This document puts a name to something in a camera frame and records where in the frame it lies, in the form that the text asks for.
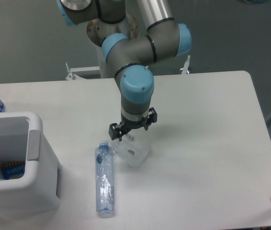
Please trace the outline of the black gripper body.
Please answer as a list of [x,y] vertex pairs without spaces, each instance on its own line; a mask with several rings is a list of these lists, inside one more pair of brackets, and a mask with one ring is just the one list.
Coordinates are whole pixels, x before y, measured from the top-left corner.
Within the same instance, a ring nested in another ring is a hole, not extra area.
[[145,131],[147,131],[150,126],[148,112],[145,112],[140,115],[121,113],[120,125],[123,131],[131,131],[133,129],[140,129],[140,128],[143,128]]

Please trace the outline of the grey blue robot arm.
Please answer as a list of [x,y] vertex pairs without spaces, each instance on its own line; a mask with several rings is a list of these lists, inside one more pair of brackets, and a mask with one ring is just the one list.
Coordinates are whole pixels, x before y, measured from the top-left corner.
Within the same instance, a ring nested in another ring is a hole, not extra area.
[[175,22],[166,0],[138,2],[147,34],[137,38],[131,38],[123,0],[59,0],[57,5],[68,25],[98,21],[93,32],[121,94],[121,121],[110,125],[110,138],[148,129],[158,119],[150,106],[154,76],[148,66],[187,53],[192,46],[189,28]]

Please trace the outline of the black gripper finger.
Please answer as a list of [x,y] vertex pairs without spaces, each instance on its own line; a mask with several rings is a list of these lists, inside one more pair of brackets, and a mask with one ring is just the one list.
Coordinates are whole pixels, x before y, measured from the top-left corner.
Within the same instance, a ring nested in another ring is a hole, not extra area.
[[157,120],[158,120],[158,114],[157,114],[155,108],[154,107],[149,108],[147,119],[146,119],[146,123],[144,125],[145,131],[148,130],[149,126],[152,123],[156,123]]
[[128,132],[130,132],[130,128],[122,122],[109,125],[109,136],[111,140],[119,139],[119,141],[121,141],[122,137]]

